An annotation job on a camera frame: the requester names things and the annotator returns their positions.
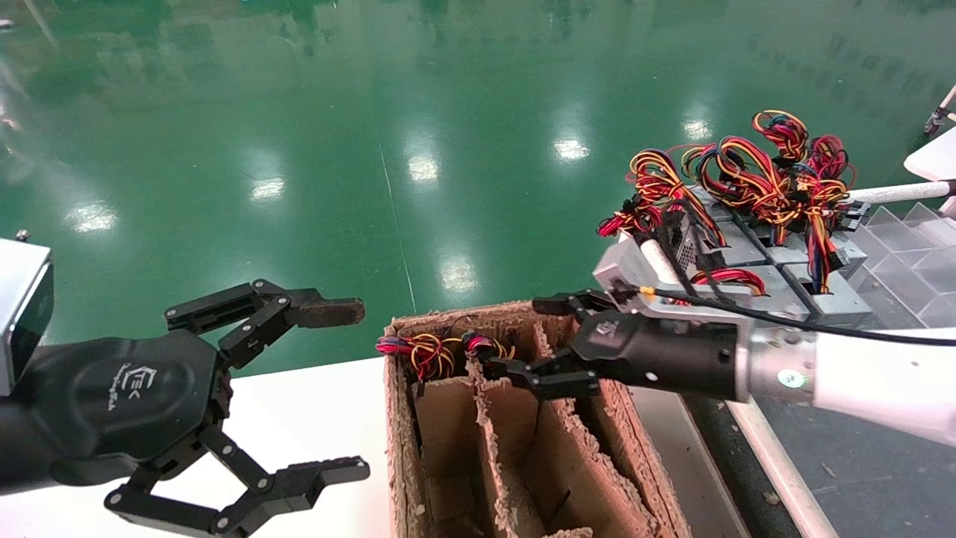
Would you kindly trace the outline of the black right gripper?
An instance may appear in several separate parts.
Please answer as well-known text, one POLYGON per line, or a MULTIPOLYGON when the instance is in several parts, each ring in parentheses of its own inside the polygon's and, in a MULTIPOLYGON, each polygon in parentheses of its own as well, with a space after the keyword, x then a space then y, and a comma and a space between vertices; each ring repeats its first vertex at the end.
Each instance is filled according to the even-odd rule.
POLYGON ((487 353, 488 380, 508 379, 537 401, 590 398, 600 391, 600 378, 717 401, 745 396, 739 378, 745 352, 738 351, 735 324, 625 314, 598 290, 535 297, 532 308, 540 315, 588 317, 576 333, 576 352, 559 350, 536 364, 487 353), (589 317, 594 311, 600 312, 589 317))

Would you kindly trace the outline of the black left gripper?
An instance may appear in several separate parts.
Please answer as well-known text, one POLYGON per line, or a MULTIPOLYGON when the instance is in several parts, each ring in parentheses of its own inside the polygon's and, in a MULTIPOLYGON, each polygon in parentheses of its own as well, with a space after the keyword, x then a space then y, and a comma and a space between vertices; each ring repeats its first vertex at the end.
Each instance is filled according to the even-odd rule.
POLYGON ((218 351, 189 333, 49 348, 34 360, 34 417, 52 437, 52 480, 99 486, 132 474, 106 510, 181 536, 249 537, 274 517, 311 510, 326 487, 368 479, 369 464, 339 457, 267 473, 219 427, 233 395, 224 370, 245 368, 291 328, 355 326, 365 313, 358 297, 257 279, 165 312, 169 331, 231 327, 218 351), (246 487, 232 504, 215 510, 153 494, 205 454, 246 487))

